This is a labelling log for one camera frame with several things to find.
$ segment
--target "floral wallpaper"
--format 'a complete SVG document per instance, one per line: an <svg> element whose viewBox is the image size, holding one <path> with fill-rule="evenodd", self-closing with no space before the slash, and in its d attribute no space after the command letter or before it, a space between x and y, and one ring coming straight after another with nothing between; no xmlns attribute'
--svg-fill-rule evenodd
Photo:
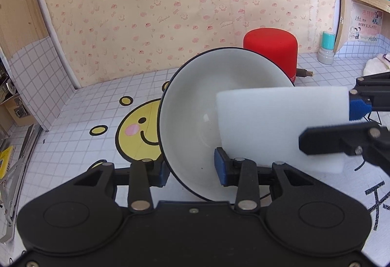
<svg viewBox="0 0 390 267"><path fill-rule="evenodd" d="M242 46L249 30L292 32L316 52L335 0L45 0L81 86L176 68L197 53Z"/></svg>

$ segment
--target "red cylinder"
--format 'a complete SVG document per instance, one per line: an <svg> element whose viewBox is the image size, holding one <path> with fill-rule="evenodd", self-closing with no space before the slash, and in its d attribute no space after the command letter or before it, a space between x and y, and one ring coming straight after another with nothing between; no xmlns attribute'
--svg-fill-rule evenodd
<svg viewBox="0 0 390 267"><path fill-rule="evenodd" d="M270 59L295 81L298 42L293 34L277 28L254 29L245 35L244 48Z"/></svg>

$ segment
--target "bowl rim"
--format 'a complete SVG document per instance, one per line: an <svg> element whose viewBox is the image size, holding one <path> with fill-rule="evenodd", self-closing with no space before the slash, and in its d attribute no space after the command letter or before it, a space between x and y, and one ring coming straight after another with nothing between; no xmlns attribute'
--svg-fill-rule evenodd
<svg viewBox="0 0 390 267"><path fill-rule="evenodd" d="M172 78L169 80L169 83L167 85L167 87L165 88L164 92L163 92L163 95L161 96L161 100L160 100L160 104L158 106L158 112L157 112L157 138L158 138L158 144L160 146L160 150L161 150L161 154L164 158L164 161L166 162L166 165L168 166L169 170L171 171L171 173L173 174L173 176L176 178L176 180L183 186L185 187L188 191L190 191L193 195L199 197L200 199L203 199L205 201L210 201L210 202L215 202L213 200L210 200L208 198L205 198L203 196L201 196L200 194L196 193L195 191L193 191L192 189L190 189L177 175L176 173L173 171L171 165L169 164L169 161L168 159L166 158L165 156L165 152L164 152L164 149L163 149L163 145L162 145L162 141L161 141L161 134L160 134L160 115L161 115L161 107L163 105L163 100L165 98L165 94L167 92L167 90L169 89L169 86L171 85L171 82L173 81L173 79L179 74L179 72L187 65L189 64L191 61L195 60L196 58L208 53L208 52L211 52L211 51L215 51L215 50L220 50L220 49L240 49L240 50L246 50L246 51L250 51L250 52L253 52L253 53L256 53L258 54L259 56L262 56L263 58L267 59L268 61L270 61L271 63L273 63L274 65L276 65L276 67L278 67L280 69L281 72L284 73L284 75L288 78L288 80L291 82L292 86L294 87L294 83L291 81L291 79L288 77L288 75L286 74L286 72L283 71L283 69L278 66L274 61L268 59L267 57L265 57L264 55L256 52L256 51L252 51L252 50L249 50L249 49L245 49L245 48L240 48L240 47L220 47L220 48L214 48L214 49L210 49L210 50L206 50L204 52L201 52L200 54L194 56L193 58L187 60L176 72L175 74L172 76Z"/></svg>

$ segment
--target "paper sign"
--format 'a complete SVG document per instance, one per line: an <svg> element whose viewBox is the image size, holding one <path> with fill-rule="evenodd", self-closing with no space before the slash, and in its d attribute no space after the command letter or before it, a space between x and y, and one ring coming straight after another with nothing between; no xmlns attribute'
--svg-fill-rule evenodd
<svg viewBox="0 0 390 267"><path fill-rule="evenodd" d="M352 2L348 41L374 43L381 32L383 12Z"/></svg>

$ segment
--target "white foam block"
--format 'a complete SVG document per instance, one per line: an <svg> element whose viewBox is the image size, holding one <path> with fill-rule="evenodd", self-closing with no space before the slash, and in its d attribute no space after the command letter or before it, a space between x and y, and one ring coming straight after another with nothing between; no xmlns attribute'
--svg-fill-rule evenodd
<svg viewBox="0 0 390 267"><path fill-rule="evenodd" d="M341 173L340 154L307 156L299 135L308 127L349 123L346 87L262 88L219 92L218 125L230 158L244 157L259 166L286 162L301 171Z"/></svg>

